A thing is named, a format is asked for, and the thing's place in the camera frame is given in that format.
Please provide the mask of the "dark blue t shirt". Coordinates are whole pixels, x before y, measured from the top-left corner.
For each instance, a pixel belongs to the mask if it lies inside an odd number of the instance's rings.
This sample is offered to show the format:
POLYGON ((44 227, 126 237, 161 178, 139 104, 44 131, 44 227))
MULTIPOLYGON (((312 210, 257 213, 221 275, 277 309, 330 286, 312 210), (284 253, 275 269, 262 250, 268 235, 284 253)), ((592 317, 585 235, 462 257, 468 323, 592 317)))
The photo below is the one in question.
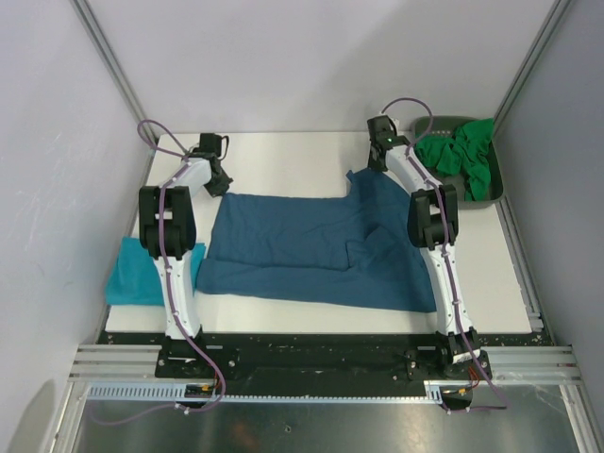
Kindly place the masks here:
POLYGON ((339 198, 226 194, 196 290, 434 312, 427 267, 408 236, 410 196, 370 169, 346 177, 339 198))

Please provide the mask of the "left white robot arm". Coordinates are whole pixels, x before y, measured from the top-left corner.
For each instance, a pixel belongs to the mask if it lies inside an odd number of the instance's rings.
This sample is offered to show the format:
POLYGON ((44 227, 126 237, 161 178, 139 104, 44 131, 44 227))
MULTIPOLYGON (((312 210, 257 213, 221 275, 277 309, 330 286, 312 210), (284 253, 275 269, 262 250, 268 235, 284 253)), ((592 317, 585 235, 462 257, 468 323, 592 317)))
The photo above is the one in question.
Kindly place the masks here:
POLYGON ((139 189, 139 239, 159 274, 166 310, 166 337, 193 344, 202 327, 194 306, 191 264, 196 244, 193 198, 227 193, 232 178, 223 169, 230 138, 202 133, 181 156, 176 171, 158 186, 139 189))

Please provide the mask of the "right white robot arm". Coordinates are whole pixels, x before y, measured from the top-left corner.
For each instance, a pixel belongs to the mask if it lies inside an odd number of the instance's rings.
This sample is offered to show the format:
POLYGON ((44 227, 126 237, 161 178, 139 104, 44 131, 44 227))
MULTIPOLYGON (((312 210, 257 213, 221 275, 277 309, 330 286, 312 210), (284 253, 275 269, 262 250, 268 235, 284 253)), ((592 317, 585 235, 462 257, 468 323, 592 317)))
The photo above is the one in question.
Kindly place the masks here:
POLYGON ((437 371, 458 378, 480 355, 478 333, 464 305, 457 273, 455 244, 459 233, 458 196, 454 186, 431 175, 411 142, 397 133, 384 113, 367 121, 368 166, 392 172, 410 195, 407 229, 428 269, 437 312, 437 371))

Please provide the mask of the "grey plastic bin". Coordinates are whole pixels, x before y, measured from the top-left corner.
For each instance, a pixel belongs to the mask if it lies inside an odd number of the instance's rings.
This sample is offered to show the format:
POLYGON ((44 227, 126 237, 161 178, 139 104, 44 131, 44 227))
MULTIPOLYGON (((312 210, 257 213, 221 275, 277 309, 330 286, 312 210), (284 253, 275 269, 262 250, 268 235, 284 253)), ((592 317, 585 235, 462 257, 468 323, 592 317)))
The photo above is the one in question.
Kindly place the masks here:
MULTIPOLYGON (((432 126, 432 120, 433 120, 433 118, 429 118, 427 116, 421 117, 421 118, 415 120, 411 126, 411 132, 413 134, 413 137, 416 138, 417 140, 425 137, 430 132, 430 129, 432 126)), ((493 147, 493 151, 492 151, 493 154, 490 157, 490 163, 491 163, 491 170, 493 171, 494 181, 492 183, 492 189, 490 191, 491 198, 489 200, 487 200, 486 202, 466 202, 463 199, 463 191, 462 191, 463 190, 463 181, 462 181, 461 177, 459 177, 459 176, 439 177, 434 172, 432 172, 430 170, 429 170, 429 172, 435 178, 440 180, 442 183, 451 184, 455 187, 455 189, 457 191, 458 199, 460 200, 462 207, 467 208, 467 209, 473 209, 473 208, 482 208, 484 206, 488 206, 488 205, 496 202, 502 196, 502 194, 504 192, 494 143, 492 144, 492 147, 493 147)))

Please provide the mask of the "green crumpled t shirt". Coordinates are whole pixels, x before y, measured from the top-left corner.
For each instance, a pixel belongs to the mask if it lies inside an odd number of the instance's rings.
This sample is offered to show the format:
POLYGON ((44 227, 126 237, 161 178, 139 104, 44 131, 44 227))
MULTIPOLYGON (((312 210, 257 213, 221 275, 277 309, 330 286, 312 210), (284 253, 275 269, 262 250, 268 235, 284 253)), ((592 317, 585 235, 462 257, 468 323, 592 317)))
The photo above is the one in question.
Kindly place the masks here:
POLYGON ((466 202, 486 202, 494 181, 494 125, 492 118, 436 116, 430 132, 414 146, 415 155, 439 177, 461 177, 466 202))

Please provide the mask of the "teal folded t shirt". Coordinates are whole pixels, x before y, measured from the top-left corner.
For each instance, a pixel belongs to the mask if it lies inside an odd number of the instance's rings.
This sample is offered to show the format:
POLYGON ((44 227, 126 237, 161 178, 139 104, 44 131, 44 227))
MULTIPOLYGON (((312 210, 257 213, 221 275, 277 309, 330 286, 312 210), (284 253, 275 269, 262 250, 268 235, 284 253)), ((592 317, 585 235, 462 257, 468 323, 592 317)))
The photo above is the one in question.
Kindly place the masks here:
MULTIPOLYGON (((196 276, 206 252, 204 243, 197 243, 189 254, 188 271, 184 273, 182 260, 170 257, 172 267, 171 289, 174 306, 183 309, 193 302, 196 276)), ((105 288, 109 306, 164 306, 162 285, 156 261, 144 249, 138 238, 124 237, 117 260, 105 288)))

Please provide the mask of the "left aluminium frame post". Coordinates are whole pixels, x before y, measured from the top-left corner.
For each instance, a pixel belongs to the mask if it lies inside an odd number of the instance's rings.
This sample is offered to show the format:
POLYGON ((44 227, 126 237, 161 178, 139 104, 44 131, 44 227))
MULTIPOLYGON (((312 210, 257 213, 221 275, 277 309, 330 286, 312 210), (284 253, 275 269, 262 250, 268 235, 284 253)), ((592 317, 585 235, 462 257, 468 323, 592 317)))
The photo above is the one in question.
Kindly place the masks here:
POLYGON ((139 123, 146 119, 147 115, 144 112, 139 96, 135 93, 133 86, 128 80, 123 65, 109 42, 107 34, 97 19, 90 2, 86 0, 70 0, 69 3, 74 9, 78 20, 83 25, 92 45, 135 121, 139 123))

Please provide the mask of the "aluminium frame post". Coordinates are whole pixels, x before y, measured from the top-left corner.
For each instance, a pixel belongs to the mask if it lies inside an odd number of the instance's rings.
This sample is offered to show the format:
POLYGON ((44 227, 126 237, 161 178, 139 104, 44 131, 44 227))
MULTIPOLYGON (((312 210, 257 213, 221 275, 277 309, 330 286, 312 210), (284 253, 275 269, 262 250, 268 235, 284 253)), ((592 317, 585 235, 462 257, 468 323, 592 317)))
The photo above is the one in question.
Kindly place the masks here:
POLYGON ((123 65, 109 42, 107 34, 97 19, 90 2, 86 0, 70 0, 69 3, 74 9, 78 20, 83 25, 92 45, 135 121, 139 123, 146 119, 147 115, 144 112, 139 96, 135 93, 133 86, 128 80, 123 65))
POLYGON ((536 69, 545 50, 559 31, 566 15, 574 4, 575 1, 572 0, 556 0, 553 2, 544 22, 540 26, 536 37, 516 72, 511 86, 506 91, 506 94, 495 113, 495 134, 497 134, 497 131, 505 124, 516 100, 528 83, 532 72, 536 69))

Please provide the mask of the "right aluminium frame post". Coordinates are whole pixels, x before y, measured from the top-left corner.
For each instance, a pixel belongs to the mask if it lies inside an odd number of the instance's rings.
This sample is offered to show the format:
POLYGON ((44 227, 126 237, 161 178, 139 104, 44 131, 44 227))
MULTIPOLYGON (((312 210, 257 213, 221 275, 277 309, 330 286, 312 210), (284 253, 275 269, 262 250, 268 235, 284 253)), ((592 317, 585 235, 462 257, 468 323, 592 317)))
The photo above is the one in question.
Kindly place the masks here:
POLYGON ((511 86, 506 91, 506 94, 495 113, 495 134, 497 134, 497 131, 505 124, 516 100, 528 83, 532 72, 536 69, 545 50, 559 31, 566 15, 574 4, 575 1, 572 0, 556 0, 553 2, 544 22, 540 26, 536 37, 516 72, 511 86))

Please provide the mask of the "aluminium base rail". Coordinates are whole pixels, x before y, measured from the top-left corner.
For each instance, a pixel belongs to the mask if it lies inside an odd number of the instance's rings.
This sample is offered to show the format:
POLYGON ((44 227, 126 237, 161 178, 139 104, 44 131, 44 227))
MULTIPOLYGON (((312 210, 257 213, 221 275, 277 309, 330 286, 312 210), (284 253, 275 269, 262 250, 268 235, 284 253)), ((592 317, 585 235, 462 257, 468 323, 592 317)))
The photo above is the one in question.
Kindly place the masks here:
POLYGON ((553 337, 509 198, 502 197, 496 209, 527 310, 530 333, 487 337, 486 351, 494 381, 503 385, 580 384, 581 372, 573 348, 559 345, 553 337))

